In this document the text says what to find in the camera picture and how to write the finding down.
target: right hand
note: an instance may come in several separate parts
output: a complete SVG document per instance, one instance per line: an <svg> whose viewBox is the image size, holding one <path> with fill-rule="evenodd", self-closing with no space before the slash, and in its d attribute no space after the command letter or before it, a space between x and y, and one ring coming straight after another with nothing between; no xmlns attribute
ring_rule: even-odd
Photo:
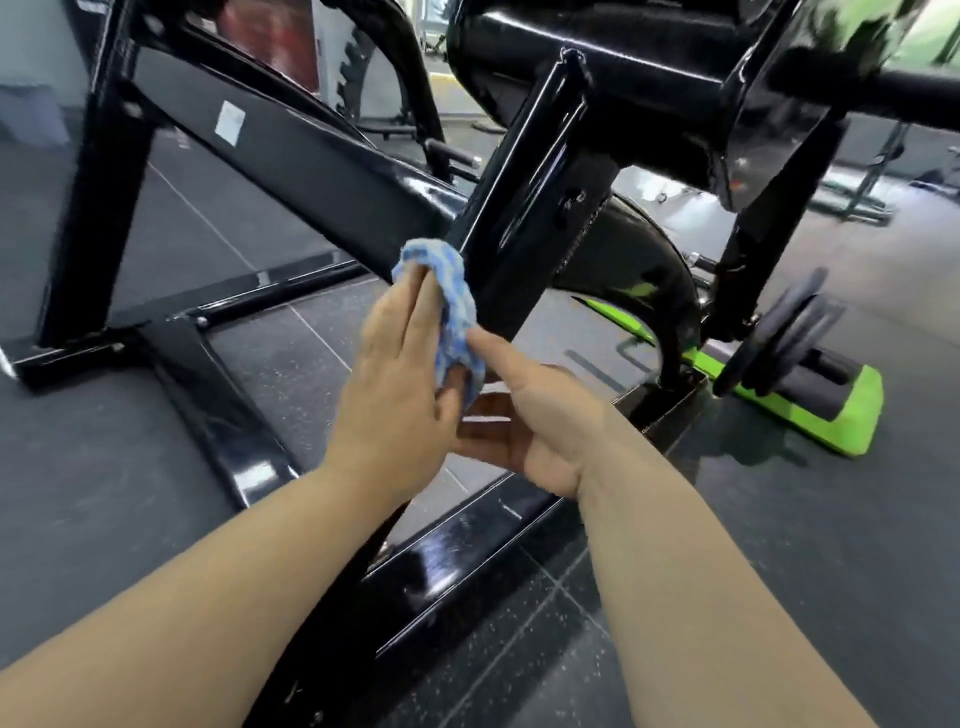
<svg viewBox="0 0 960 728"><path fill-rule="evenodd" d="M506 339L476 327L467 343L510 392L483 393L466 416L509 421L461 422L454 452L576 498L601 449L627 431L622 416L570 372L530 359Z"/></svg>

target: forearm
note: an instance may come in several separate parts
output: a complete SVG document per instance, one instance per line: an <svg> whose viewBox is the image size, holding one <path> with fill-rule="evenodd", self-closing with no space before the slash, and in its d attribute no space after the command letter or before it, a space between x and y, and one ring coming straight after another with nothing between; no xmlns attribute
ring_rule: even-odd
<svg viewBox="0 0 960 728"><path fill-rule="evenodd" d="M645 440L604 458L580 508L639 728L874 726Z"/></svg>
<svg viewBox="0 0 960 728"><path fill-rule="evenodd" d="M11 725L237 726L286 644L390 515L317 471L0 674Z"/></svg>

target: black metal frame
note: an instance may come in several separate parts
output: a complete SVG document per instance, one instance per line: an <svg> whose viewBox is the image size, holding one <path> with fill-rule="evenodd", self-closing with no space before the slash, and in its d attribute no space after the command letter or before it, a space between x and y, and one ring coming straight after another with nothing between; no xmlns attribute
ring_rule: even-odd
<svg viewBox="0 0 960 728"><path fill-rule="evenodd" d="M580 50L562 50L542 70L466 199L447 183L449 153L420 49L395 0L344 10L394 64L433 174L379 152L308 93L192 26L183 17L189 5L110 4L36 335L6 343L2 363L33 386L105 361L152 366L240 507L301 468L210 347L209 327L368 271L388 279L406 240L443 237L464 255L480 322L505 336L516 333L551 285L614 303L642 320L660 345L660 382L637 388L620 406L647 430L666 423L670 413L684 417L684 405L703 388L703 378L683 364L683 352L701 345L708 331L730 339L747 330L759 288L838 138L838 121L821 124L794 157L805 162L784 167L773 191L741 215L730 256L717 267L715 303L705 311L666 236L636 206L610 196L623 162L594 139L617 109L596 103ZM216 132L226 104L244 113L236 138ZM170 123L343 252L110 314L154 132ZM309 723L318 710L334 711L377 654L555 503L522 478L505 477L370 570L395 514L302 627L249 723Z"/></svg>

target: gym floor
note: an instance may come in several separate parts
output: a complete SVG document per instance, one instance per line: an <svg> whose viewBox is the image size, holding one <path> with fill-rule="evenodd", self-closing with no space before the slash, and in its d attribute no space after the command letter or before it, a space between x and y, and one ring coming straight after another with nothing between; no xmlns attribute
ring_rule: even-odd
<svg viewBox="0 0 960 728"><path fill-rule="evenodd" d="M495 137L451 128L487 157ZM63 151L0 142L0 336L30 332ZM638 181L625 176L621 184ZM900 182L884 229L810 213L767 298L816 265L850 303L827 346L878 368L886 406L856 460L737 399L711 400L670 451L761 577L881 728L960 716L960 208ZM708 196L651 213L678 245L717 255L730 220ZM363 201L357 201L362 214ZM304 255L326 243L196 145L161 134L116 290L124 307ZM218 330L213 341L301 461L318 464L375 280ZM612 396L651 350L556 293L518 337ZM190 546L233 513L148 371L94 372L32 394L0 380L0 666ZM451 457L395 543L490 482ZM630 725L576 509L561 509L379 666L344 724Z"/></svg>

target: cleaning rag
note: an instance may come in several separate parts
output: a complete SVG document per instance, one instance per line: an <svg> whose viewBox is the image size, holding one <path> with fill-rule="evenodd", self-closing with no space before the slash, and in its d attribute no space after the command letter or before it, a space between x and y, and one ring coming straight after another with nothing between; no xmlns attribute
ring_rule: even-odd
<svg viewBox="0 0 960 728"><path fill-rule="evenodd" d="M464 408L470 406L480 390L486 367L483 360L467 346L467 329L476 324L477 308L473 295L464 280L464 260L453 246L433 238L408 240L400 251L400 261L393 271L394 281L399 278L403 265L408 262L425 265L437 276L444 291L443 318L440 321L440 346L434 375L439 389L446 380L446 373L454 364L463 364L469 370Z"/></svg>

